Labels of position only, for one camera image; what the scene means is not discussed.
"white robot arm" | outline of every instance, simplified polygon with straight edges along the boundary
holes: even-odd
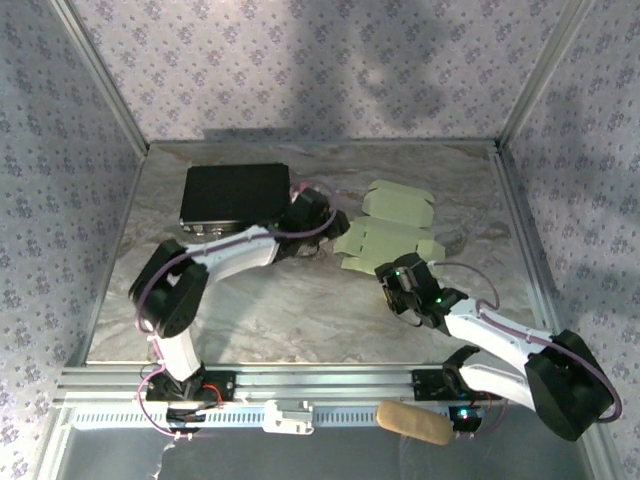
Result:
[[[348,229],[346,216],[330,214],[328,201],[310,189],[296,199],[291,211],[277,227],[254,226],[204,245],[184,248],[174,240],[163,242],[131,287],[138,314],[182,398],[193,398],[202,387],[205,369],[189,326],[207,284],[277,262],[294,255],[302,243],[317,245]],[[171,280],[169,274],[178,280]],[[618,410],[615,390],[609,388],[602,369],[575,333],[565,330],[555,336],[495,313],[489,317],[480,302],[456,289],[441,288],[415,253],[381,265],[376,276],[394,313],[412,310],[422,325],[477,345],[519,372],[465,365],[479,351],[466,347],[443,364],[445,383],[454,393],[488,392],[524,405],[568,440],[576,440],[614,401]]]

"table surface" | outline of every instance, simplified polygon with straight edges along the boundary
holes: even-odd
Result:
[[[501,294],[501,313],[528,326],[535,320],[522,253],[483,148],[434,144],[153,145],[143,166],[117,260],[98,317],[88,362],[153,359],[133,326],[127,293],[160,242],[211,238],[182,232],[178,216],[192,165],[284,162],[292,181],[310,179],[338,193],[349,218],[362,215],[367,187],[382,178],[435,196],[436,240],[447,259],[480,267]],[[325,244],[312,258],[292,258],[210,285],[191,327],[206,363],[441,362],[462,342],[402,323],[388,310],[375,277],[342,270]],[[447,267],[444,285],[490,298],[483,280]]]

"black box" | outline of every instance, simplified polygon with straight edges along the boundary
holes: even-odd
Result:
[[[191,167],[180,226],[196,234],[238,232],[278,218],[290,203],[289,167],[282,163]]]

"purple floral wallpaper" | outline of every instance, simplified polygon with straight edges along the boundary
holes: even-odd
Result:
[[[137,159],[48,2],[5,0],[0,18],[0,478],[21,478]]]
[[[562,0],[75,0],[147,138],[496,137]]]
[[[640,479],[640,6],[596,2],[512,145],[563,320],[625,402],[611,431]]]

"glass panel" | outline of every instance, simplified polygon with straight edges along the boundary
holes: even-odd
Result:
[[[447,447],[371,427],[318,428],[304,437],[225,429],[175,445],[151,429],[72,430],[58,480],[466,480],[479,472],[488,479],[591,478],[579,444],[513,407],[498,430]]]

